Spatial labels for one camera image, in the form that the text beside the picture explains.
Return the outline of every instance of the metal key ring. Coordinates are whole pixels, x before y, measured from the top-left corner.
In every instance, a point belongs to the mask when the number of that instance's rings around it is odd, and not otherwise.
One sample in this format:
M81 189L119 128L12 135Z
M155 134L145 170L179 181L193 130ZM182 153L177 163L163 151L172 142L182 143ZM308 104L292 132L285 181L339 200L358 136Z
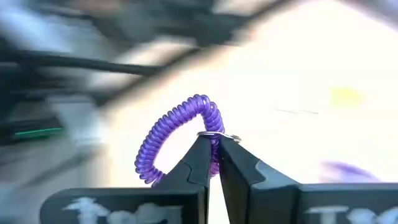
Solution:
M200 131L200 132L198 132L198 136L214 136L216 134L222 135L222 136L224 136L226 138L229 138L229 139L233 139L237 143L242 141L242 139L239 136L229 135L229 134L221 133L221 132L218 132L218 131Z

